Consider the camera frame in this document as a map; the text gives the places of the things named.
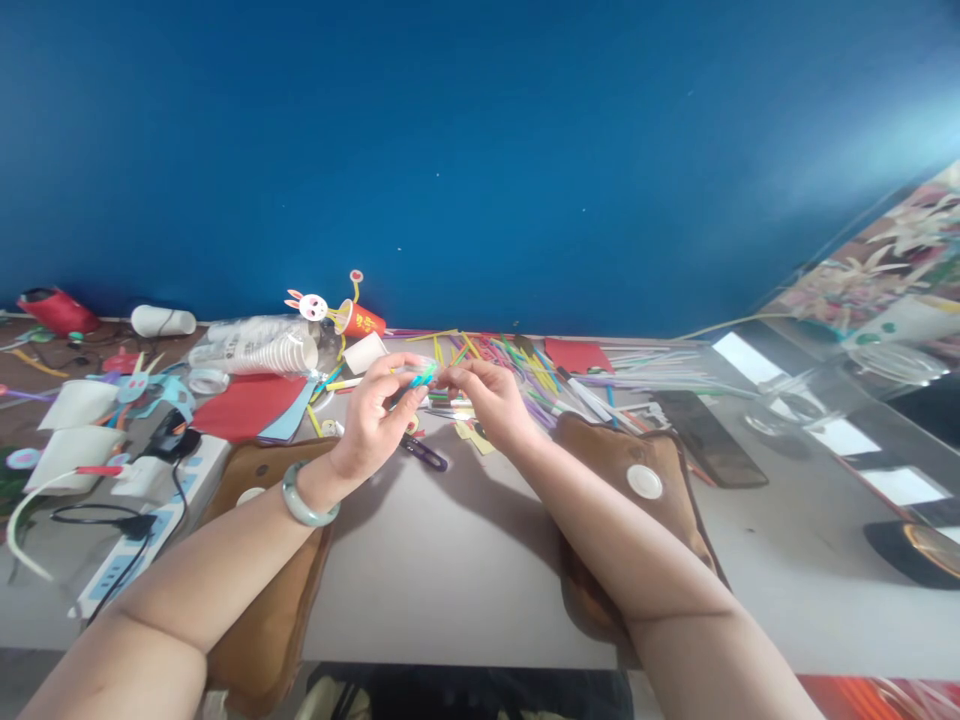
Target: white button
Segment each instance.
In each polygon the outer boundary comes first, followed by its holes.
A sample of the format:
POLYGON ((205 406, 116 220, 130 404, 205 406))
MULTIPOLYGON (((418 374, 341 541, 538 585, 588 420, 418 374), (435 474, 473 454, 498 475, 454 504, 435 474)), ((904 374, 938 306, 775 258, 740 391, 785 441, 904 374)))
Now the white button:
POLYGON ((646 465, 631 465, 627 468, 627 482, 630 489, 647 500, 656 500, 663 495, 663 483, 660 476, 646 465))

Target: paper scraps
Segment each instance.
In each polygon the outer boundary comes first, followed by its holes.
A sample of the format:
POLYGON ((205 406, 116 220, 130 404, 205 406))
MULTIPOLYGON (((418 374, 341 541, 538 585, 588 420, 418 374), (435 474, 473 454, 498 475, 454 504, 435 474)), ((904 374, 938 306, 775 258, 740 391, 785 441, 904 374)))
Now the paper scraps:
POLYGON ((227 442, 255 438, 290 408, 306 383, 303 377, 237 377, 226 391, 197 410, 193 427, 227 442))
POLYGON ((567 372, 586 373, 592 367, 603 368, 609 373, 613 372, 610 358, 595 343, 546 338, 544 345, 554 365, 562 367, 567 372))
POLYGON ((463 440, 470 440, 480 451, 481 455, 489 455, 496 448, 490 443, 489 440, 480 437, 480 433, 476 431, 473 425, 468 425, 463 420, 456 421, 457 435, 459 435, 463 440))

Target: wooden surface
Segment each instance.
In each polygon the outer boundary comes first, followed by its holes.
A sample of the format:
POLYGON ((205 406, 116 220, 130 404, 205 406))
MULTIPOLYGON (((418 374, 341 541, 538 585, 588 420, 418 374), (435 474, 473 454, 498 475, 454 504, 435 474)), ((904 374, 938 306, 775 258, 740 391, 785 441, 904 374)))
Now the wooden surface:
MULTIPOLYGON (((34 327, 37 327, 35 320, 9 318, 6 325, 0 326, 0 347, 13 343, 17 336, 34 327)), ((66 380, 80 379, 100 372, 100 363, 116 355, 121 347, 128 353, 144 351, 148 358, 164 353, 157 364, 157 369, 163 369, 178 362, 204 332, 206 328, 197 328, 193 335, 154 341, 134 335, 129 323, 104 323, 99 330, 85 338, 80 350, 67 347, 67 341, 60 338, 47 343, 33 343, 32 346, 28 343, 20 346, 20 349, 32 358, 37 357, 39 352, 49 367, 67 373, 69 378, 53 377, 31 367, 10 352, 2 352, 0 353, 0 383, 20 392, 42 393, 53 390, 66 380), (85 357, 89 363, 78 365, 76 360, 80 357, 85 357)), ((0 397, 0 407, 16 399, 10 396, 0 397)), ((0 446, 43 448, 49 440, 50 433, 38 431, 37 425, 40 424, 48 407, 49 403, 29 401, 15 407, 0 409, 0 446)))

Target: brown hand warmer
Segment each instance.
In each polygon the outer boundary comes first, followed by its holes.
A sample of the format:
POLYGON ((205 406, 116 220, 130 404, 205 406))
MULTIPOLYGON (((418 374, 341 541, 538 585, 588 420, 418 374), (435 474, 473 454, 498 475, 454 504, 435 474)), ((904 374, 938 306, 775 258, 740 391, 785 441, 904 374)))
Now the brown hand warmer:
MULTIPOLYGON (((683 445, 676 434, 654 430, 635 437, 607 425, 590 424, 575 413, 564 413, 557 423, 554 439, 673 533, 724 580, 690 492, 683 445), (657 473, 663 483, 663 494, 659 498, 648 500, 630 488, 627 470, 631 465, 645 465, 657 473)), ((628 661, 632 659, 635 663, 620 611, 562 537, 561 561, 564 599, 574 620, 589 634, 615 642, 627 653, 628 661)))
MULTIPOLYGON (((296 445, 256 441, 238 445, 200 525, 236 507, 245 490, 276 485, 291 465, 313 460, 336 443, 336 438, 329 438, 296 445)), ((227 706, 232 710, 248 718, 269 715, 296 680, 310 608, 332 537, 332 526, 316 530, 211 651, 209 686, 229 691, 227 706)))

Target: red paper cup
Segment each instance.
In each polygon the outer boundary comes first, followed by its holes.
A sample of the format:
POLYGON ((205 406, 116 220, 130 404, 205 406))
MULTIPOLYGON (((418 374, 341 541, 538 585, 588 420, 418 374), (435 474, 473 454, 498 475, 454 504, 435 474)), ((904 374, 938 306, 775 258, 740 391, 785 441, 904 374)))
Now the red paper cup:
POLYGON ((383 337, 387 329, 386 321, 379 315, 355 304, 353 300, 344 300, 336 313, 337 335, 347 337, 366 337, 376 333, 383 337))

